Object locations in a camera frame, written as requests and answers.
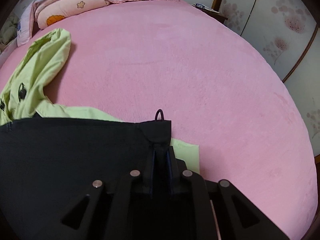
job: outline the light green jacket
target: light green jacket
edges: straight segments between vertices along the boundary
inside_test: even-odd
[[[42,117],[69,117],[121,122],[121,120],[92,107],[67,107],[53,104],[43,92],[68,59],[71,45],[70,33],[55,29],[36,40],[13,72],[0,94],[4,110],[0,110],[0,125],[13,120],[32,117],[36,112]],[[19,101],[22,84],[26,97]],[[186,162],[188,169],[199,173],[199,147],[171,139],[177,158]]]

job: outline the bed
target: bed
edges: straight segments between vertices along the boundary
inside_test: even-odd
[[[0,69],[1,89],[31,43],[55,28],[69,31],[72,45],[44,91],[53,103],[127,122],[163,109],[172,136],[199,145],[204,178],[230,180],[291,240],[303,237],[317,208],[308,132],[249,43],[182,0],[112,4],[56,22],[15,49]]]

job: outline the mattress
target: mattress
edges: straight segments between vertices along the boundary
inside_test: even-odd
[[[68,30],[72,45],[45,88],[53,103],[126,122],[163,109],[172,136],[199,145],[204,178],[230,180],[291,240],[301,239],[317,208],[308,132],[249,43],[183,1],[113,4],[57,22],[15,49],[0,69],[1,89],[32,41],[54,28]]]

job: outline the triangular cutout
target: triangular cutout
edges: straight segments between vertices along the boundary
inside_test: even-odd
[[[67,215],[61,223],[73,229],[79,229],[85,210],[90,201],[90,195],[86,195]]]
[[[232,201],[236,207],[243,228],[252,227],[260,222],[252,211],[235,195],[232,196]]]

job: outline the star pattern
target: star pattern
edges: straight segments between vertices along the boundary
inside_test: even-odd
[[[77,3],[78,8],[83,8],[85,5],[85,2],[81,1],[80,3]]]

